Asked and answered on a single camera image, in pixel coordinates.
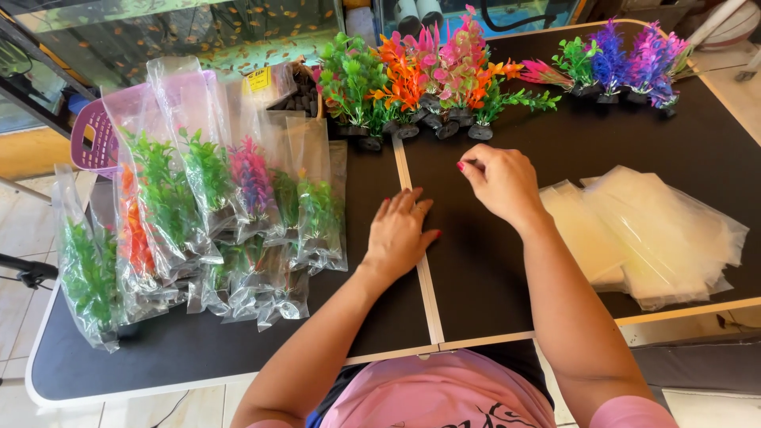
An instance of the pink t-shirt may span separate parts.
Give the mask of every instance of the pink t-shirt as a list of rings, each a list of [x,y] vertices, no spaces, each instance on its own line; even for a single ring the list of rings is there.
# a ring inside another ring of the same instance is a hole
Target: pink t-shirt
[[[526,379],[469,350],[369,364],[328,410],[320,428],[555,427],[547,399]],[[666,409],[641,397],[608,400],[590,428],[678,428]],[[263,420],[249,428],[289,428]]]

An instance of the woman's left hand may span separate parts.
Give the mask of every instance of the woman's left hand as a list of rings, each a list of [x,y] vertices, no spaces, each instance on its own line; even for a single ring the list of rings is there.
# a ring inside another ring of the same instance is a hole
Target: woman's left hand
[[[425,249],[441,236],[441,231],[422,233],[423,219],[433,200],[415,201],[421,187],[405,189],[380,205],[370,226],[368,252],[358,270],[369,270],[385,279],[379,295],[402,275],[409,272],[425,255]]]

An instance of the water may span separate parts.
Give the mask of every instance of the water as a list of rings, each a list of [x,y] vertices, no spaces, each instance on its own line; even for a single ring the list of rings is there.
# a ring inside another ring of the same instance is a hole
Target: water
[[[96,86],[142,83],[145,63],[162,56],[242,75],[299,55],[316,62],[342,28],[336,0],[19,0],[7,9]]]
[[[383,11],[382,27],[386,37],[391,37],[391,34],[396,30],[396,22],[393,18],[393,6],[395,4],[396,0],[376,0],[376,5],[380,6],[378,9]],[[509,30],[493,30],[489,27],[483,17],[480,0],[440,0],[439,4],[444,15],[444,23],[439,27],[439,36],[441,42],[445,43],[447,40],[447,22],[451,32],[461,27],[463,20],[460,19],[460,16],[467,13],[465,5],[472,5],[476,8],[475,20],[483,28],[484,37],[489,38],[568,25],[578,5],[578,0],[489,0],[487,3],[489,17],[492,23],[498,27],[510,26],[519,21],[545,14],[555,17],[554,20],[550,18],[549,20],[540,19],[527,22]]]

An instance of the stack of plastic bags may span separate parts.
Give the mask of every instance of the stack of plastic bags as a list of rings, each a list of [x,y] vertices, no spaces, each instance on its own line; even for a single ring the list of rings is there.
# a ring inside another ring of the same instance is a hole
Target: stack of plastic bags
[[[185,301],[260,331],[308,317],[309,276],[348,269],[346,143],[328,142],[325,119],[267,111],[195,57],[150,61],[147,84],[104,93],[120,170],[94,188],[92,226],[70,171],[54,190],[59,280],[88,342],[113,352],[119,326]]]
[[[540,196],[597,291],[627,292],[654,311],[732,288],[722,270],[740,265],[747,227],[656,174],[617,166],[582,182]]]

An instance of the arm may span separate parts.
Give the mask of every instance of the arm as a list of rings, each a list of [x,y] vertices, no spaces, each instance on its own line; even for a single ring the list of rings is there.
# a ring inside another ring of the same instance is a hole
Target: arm
[[[261,420],[304,426],[325,398],[346,361],[349,347],[370,308],[409,272],[439,231],[421,234],[433,201],[415,204],[422,189],[404,190],[381,205],[370,227],[368,252],[351,278],[286,341],[251,382],[232,428]]]
[[[542,206],[528,158],[479,144],[457,166],[476,197],[523,239],[537,340],[579,426],[588,426],[611,398],[653,399],[619,328]]]

